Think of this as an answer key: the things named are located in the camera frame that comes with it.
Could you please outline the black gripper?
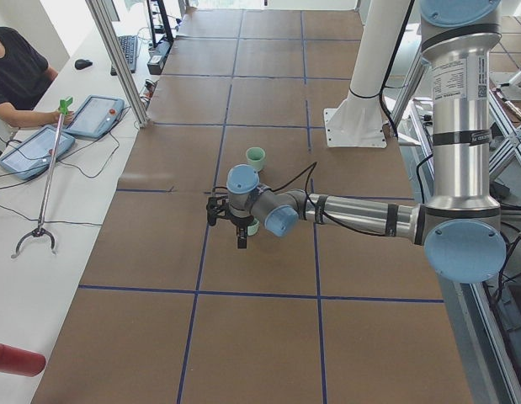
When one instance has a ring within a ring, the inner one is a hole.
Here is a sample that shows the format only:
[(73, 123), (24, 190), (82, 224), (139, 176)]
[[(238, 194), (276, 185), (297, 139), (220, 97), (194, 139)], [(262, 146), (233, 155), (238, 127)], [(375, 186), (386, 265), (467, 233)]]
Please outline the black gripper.
[(219, 219), (228, 219), (236, 226), (237, 248), (247, 247), (247, 228), (253, 223), (254, 217), (246, 210), (234, 207), (226, 196), (210, 196), (206, 204), (207, 224), (215, 226)]

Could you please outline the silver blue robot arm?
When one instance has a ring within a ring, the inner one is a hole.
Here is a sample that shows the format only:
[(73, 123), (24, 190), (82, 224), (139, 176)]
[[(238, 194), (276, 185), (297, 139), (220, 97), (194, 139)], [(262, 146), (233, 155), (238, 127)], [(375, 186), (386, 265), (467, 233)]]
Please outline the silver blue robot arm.
[(313, 194), (275, 192), (255, 168), (233, 167), (224, 196), (209, 197), (207, 221), (228, 220), (237, 245), (259, 221), (277, 237), (300, 220), (336, 224), (423, 246), (435, 272), (462, 284), (498, 274), (506, 260), (500, 207), (489, 193), (488, 56), (501, 37), (497, 1), (423, 1), (421, 54), (432, 67), (434, 189), (413, 207)]

